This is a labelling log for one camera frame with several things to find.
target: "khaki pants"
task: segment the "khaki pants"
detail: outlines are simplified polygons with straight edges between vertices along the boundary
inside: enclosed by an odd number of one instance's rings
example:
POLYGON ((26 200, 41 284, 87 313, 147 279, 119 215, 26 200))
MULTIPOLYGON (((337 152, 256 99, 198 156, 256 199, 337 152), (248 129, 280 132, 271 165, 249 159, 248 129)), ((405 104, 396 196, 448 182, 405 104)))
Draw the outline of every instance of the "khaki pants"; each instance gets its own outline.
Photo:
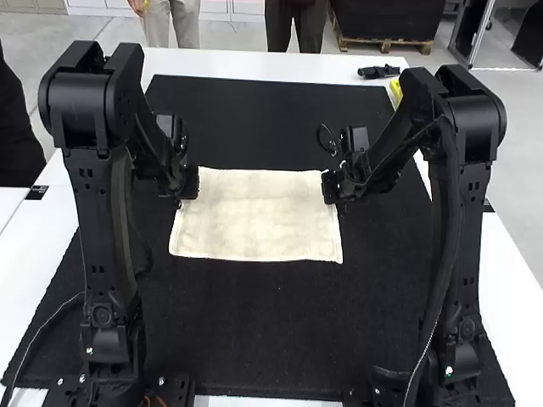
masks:
POLYGON ((200 48, 198 17, 200 0, 149 0, 142 17, 150 47, 168 47, 170 14, 179 48, 200 48))

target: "yellow object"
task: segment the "yellow object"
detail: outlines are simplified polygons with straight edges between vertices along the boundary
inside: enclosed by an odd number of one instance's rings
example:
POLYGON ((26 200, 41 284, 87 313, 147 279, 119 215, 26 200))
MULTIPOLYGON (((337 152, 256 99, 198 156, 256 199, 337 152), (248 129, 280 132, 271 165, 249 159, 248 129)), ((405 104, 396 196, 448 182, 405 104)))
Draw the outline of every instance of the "yellow object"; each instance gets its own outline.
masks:
POLYGON ((396 78, 390 81, 390 90, 392 91, 392 94, 394 95, 395 105, 396 107, 398 107, 400 105, 401 99, 404 96, 403 92, 401 91, 399 79, 396 78))

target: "dark pants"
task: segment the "dark pants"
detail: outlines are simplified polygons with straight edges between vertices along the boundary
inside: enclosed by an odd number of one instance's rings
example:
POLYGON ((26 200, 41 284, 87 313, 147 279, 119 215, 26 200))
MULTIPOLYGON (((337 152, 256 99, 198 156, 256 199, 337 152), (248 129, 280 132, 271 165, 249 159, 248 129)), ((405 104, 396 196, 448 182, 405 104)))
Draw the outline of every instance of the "dark pants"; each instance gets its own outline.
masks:
POLYGON ((316 0, 310 6, 296 5, 300 0, 266 0, 268 51, 287 52, 292 19, 296 25, 299 51, 320 53, 322 32, 327 16, 327 1, 316 0))
POLYGON ((3 59, 0 42, 0 187, 31 187, 45 167, 32 132, 19 78, 3 59))

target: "person's hand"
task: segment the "person's hand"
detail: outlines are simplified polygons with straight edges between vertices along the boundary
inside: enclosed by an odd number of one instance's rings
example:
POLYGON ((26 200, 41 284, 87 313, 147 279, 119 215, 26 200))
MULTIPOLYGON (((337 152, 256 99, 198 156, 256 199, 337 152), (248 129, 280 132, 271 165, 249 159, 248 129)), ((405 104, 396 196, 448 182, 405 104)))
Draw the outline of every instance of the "person's hand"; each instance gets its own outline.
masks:
POLYGON ((134 10, 134 13, 140 17, 143 17, 143 14, 145 13, 145 10, 143 10, 143 0, 128 0, 128 4, 130 4, 130 7, 132 10, 134 10))

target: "black rubber mat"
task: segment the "black rubber mat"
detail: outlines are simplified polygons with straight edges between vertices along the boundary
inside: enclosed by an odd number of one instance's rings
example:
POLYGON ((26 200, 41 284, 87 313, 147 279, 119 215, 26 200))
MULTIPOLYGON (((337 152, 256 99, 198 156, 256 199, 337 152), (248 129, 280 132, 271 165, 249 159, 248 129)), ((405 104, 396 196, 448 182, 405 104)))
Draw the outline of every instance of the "black rubber mat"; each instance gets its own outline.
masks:
MULTIPOLYGON (((316 126, 368 125, 378 136, 392 115, 383 88, 155 77, 148 99, 186 119, 191 161, 218 168, 322 169, 316 126)), ((245 263, 168 254, 175 207, 154 185, 134 187, 135 218, 154 247, 140 281, 147 368, 186 371, 199 393, 338 399, 364 386, 371 364, 409 371, 428 294, 430 202, 413 162, 389 194, 340 210, 344 264, 245 263)), ((134 251, 139 248, 134 244, 134 251)), ((14 356, 83 287, 78 234, 14 356)), ((76 310, 37 350, 20 385, 46 387, 77 374, 76 310)), ((478 395, 509 403, 490 346, 478 395)), ((4 380, 13 375, 10 364, 4 380)))

